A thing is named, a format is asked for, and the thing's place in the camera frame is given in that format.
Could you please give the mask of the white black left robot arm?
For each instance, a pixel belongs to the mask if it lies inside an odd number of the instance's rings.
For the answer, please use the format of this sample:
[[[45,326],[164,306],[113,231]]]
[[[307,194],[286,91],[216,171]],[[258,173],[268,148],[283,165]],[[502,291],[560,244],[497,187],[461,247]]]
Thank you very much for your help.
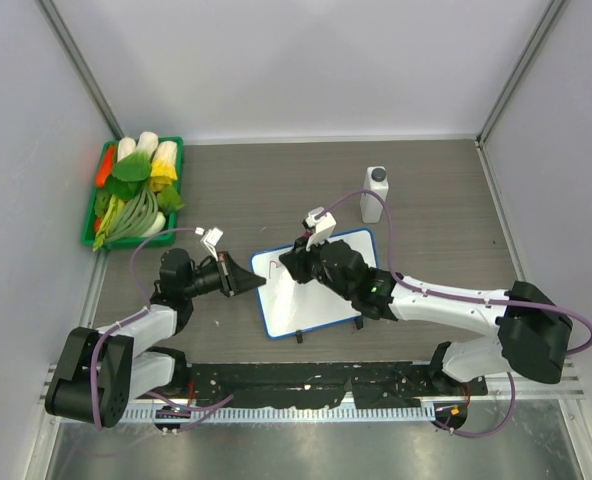
[[[132,400],[155,389],[169,399],[181,397],[189,385],[186,357],[159,342],[187,326],[195,298],[212,292],[231,298],[265,283],[226,251],[201,262],[184,249],[166,251],[149,305],[100,329],[69,333],[47,389],[46,412],[111,428]]]

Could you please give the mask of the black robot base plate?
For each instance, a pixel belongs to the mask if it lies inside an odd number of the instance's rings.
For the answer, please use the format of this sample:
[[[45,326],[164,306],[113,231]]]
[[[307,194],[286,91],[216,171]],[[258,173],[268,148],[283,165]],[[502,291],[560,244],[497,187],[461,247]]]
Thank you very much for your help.
[[[155,391],[167,398],[192,392],[201,407],[231,395],[232,408],[330,409],[351,394],[358,409],[418,406],[422,397],[488,393],[485,379],[466,385],[430,375],[412,362],[194,363],[172,386]]]

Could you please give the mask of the blue-framed whiteboard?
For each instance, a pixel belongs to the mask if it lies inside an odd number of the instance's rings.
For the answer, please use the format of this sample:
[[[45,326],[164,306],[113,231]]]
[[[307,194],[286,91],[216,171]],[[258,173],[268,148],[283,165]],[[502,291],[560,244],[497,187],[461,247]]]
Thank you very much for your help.
[[[317,281],[295,282],[279,261],[279,256],[289,250],[283,246],[256,252],[250,260],[252,272],[266,279],[257,295],[269,338],[294,336],[360,316],[348,301]]]

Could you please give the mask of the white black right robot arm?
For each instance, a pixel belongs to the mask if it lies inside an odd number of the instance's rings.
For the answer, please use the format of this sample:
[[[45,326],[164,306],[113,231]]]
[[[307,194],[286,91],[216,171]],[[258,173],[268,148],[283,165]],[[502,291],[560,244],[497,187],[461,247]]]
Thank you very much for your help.
[[[364,317],[425,321],[476,333],[475,340],[437,346],[427,380],[438,394],[503,372],[542,384],[561,380],[572,321],[531,283],[481,291],[429,284],[368,265],[342,240],[309,246],[301,237],[279,260],[294,281],[317,281]]]

